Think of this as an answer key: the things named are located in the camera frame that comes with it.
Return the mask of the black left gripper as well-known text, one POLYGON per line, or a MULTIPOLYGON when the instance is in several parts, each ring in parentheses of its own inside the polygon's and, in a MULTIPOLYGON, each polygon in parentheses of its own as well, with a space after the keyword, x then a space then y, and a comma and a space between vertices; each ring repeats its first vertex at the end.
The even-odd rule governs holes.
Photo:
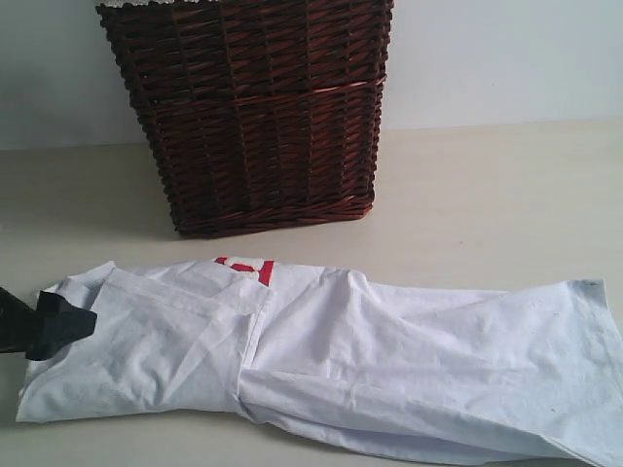
POLYGON ((30 361, 52 359, 64 347, 90 337, 97 314, 70 304, 61 295, 39 294, 37 306, 1 289, 1 353, 25 353, 30 361))

